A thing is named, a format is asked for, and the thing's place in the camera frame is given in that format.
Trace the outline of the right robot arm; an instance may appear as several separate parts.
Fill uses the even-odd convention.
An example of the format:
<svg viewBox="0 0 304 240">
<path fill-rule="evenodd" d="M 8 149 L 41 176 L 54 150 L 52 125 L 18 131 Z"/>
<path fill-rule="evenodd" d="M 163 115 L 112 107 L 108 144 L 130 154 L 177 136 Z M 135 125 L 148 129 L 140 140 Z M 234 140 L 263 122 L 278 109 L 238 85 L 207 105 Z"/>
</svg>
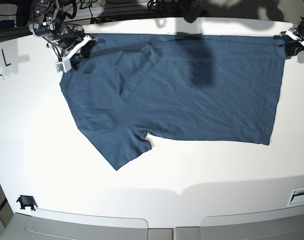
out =
<svg viewBox="0 0 304 240">
<path fill-rule="evenodd" d="M 31 5 L 31 19 L 29 29 L 33 35 L 43 38 L 47 42 L 58 61 L 62 61 L 68 54 L 75 54 L 80 58 L 89 58 L 94 47 L 96 37 L 91 36 L 84 46 L 77 49 L 77 45 L 85 40 L 85 30 L 81 25 L 65 22 L 74 19 L 77 14 L 75 0 L 34 0 Z"/>
</svg>

